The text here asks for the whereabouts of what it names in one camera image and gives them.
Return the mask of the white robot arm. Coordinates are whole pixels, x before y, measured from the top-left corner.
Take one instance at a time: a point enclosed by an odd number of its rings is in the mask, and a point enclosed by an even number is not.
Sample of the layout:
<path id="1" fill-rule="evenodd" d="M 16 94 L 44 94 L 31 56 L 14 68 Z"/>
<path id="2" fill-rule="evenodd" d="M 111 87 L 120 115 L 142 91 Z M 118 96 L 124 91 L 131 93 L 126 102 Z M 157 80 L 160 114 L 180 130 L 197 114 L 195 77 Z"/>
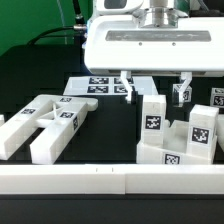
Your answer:
<path id="1" fill-rule="evenodd" d="M 224 75 L 224 14 L 189 0 L 94 0 L 84 62 L 115 74 L 132 102 L 131 75 L 178 75 L 178 100 L 194 75 Z"/>

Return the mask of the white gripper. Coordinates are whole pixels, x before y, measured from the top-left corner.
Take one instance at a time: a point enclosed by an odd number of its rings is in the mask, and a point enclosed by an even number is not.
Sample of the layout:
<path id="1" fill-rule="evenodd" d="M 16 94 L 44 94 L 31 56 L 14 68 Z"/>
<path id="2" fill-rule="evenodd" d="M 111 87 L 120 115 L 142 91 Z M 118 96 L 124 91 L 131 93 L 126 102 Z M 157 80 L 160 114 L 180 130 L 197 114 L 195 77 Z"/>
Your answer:
<path id="1" fill-rule="evenodd" d="M 180 74 L 172 102 L 182 107 L 192 73 L 224 75 L 224 17 L 181 18 L 176 28 L 140 28 L 130 16 L 101 16 L 89 29 L 84 61 L 93 74 L 118 74 L 126 101 L 136 102 L 129 83 L 137 74 Z"/>

